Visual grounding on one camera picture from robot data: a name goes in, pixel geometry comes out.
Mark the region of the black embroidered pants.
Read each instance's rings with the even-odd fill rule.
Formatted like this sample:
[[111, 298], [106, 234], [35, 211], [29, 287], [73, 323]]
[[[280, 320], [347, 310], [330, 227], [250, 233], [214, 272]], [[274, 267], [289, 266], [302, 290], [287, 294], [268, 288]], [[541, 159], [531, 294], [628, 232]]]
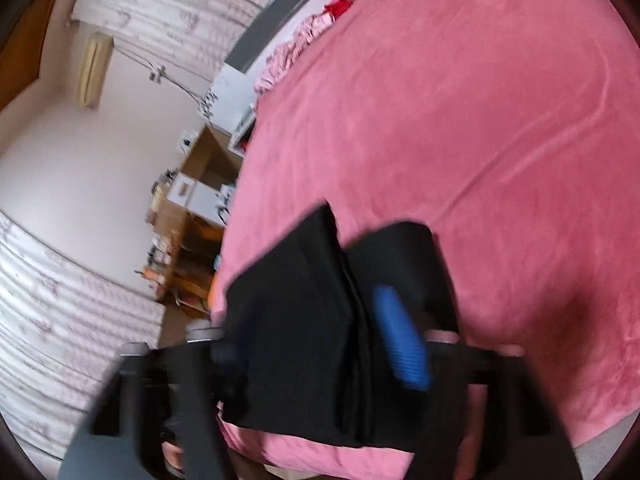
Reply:
[[457, 329], [427, 226], [398, 222], [342, 247], [329, 206], [308, 214], [227, 289], [224, 421], [328, 445], [412, 451], [430, 397], [393, 372], [373, 313], [380, 286], [398, 293], [420, 330]]

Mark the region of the orange plastic stool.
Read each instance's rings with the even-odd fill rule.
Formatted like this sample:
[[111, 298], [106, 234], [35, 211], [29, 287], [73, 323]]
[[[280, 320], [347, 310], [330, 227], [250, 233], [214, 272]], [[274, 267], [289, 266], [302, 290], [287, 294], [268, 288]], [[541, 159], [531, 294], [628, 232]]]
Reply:
[[212, 282], [210, 283], [208, 296], [207, 296], [207, 307], [210, 313], [214, 313], [218, 307], [218, 299], [220, 296], [219, 289], [219, 272], [216, 272], [213, 275]]

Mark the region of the wooden desk with shelves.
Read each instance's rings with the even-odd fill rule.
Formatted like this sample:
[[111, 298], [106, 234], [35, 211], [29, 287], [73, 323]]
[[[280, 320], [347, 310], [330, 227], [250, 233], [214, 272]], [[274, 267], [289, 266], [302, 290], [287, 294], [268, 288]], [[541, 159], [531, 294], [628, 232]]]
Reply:
[[175, 169], [154, 183], [145, 221], [152, 228], [152, 245], [138, 274], [156, 301], [175, 304], [192, 316], [209, 314], [207, 296], [219, 266], [224, 230], [169, 203], [166, 196], [175, 176], [182, 172], [212, 188], [235, 186], [240, 159], [221, 145], [224, 136], [206, 127], [186, 148]]

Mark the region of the white drawer cabinet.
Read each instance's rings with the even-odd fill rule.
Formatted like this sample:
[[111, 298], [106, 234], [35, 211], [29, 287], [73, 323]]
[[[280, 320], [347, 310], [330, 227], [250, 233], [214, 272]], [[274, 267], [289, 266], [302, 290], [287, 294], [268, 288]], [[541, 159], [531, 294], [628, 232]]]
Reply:
[[223, 228], [228, 224], [235, 186], [211, 186], [179, 172], [167, 193], [169, 203], [182, 207], [190, 214]]

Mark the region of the pink velvet bed cover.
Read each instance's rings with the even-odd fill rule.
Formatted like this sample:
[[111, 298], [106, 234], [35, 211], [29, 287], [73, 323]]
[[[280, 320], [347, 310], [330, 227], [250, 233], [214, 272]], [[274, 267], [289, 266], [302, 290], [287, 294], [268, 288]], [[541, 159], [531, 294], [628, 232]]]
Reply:
[[[354, 0], [257, 103], [222, 244], [226, 292], [308, 214], [342, 247], [427, 226], [464, 365], [453, 479], [577, 479], [576, 448], [639, 406], [639, 48], [610, 0]], [[343, 479], [416, 452], [225, 422], [231, 451]]]

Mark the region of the white left nightstand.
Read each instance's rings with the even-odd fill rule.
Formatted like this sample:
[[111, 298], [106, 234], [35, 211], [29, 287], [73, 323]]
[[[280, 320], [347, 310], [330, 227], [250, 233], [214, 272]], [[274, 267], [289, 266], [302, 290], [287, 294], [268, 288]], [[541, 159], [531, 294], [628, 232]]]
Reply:
[[207, 125], [228, 136], [228, 150], [240, 157], [246, 155], [255, 127], [256, 99], [250, 77], [224, 64], [198, 104], [198, 114]]

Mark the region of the pink floral crumpled garment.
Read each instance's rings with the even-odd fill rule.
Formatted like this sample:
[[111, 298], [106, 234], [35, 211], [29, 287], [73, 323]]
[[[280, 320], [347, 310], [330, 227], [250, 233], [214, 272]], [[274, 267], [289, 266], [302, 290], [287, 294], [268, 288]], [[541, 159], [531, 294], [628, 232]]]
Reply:
[[289, 40], [281, 42], [266, 59], [266, 65], [254, 84], [258, 94], [271, 91], [284, 79], [304, 51], [335, 23], [330, 12], [305, 18], [294, 29]]

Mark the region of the red garment on bed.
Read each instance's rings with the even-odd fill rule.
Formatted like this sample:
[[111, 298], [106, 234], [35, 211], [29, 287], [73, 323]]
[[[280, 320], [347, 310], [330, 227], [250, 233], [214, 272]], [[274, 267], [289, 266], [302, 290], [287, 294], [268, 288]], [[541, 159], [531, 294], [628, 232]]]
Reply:
[[331, 0], [324, 6], [323, 13], [328, 14], [333, 21], [336, 21], [351, 6], [352, 2], [350, 0]]

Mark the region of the grey white headboard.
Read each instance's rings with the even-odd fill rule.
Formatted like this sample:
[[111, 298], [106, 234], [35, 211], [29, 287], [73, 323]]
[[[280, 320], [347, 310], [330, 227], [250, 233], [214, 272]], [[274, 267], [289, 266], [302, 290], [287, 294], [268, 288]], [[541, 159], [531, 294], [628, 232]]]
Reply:
[[269, 0], [243, 32], [224, 62], [245, 73], [280, 30], [309, 0]]

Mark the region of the patterned white curtain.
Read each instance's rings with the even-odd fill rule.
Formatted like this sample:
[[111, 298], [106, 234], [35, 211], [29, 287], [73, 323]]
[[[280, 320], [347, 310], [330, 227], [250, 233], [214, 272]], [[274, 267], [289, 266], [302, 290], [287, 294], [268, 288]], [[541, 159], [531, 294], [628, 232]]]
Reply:
[[270, 0], [76, 0], [72, 19], [212, 80]]

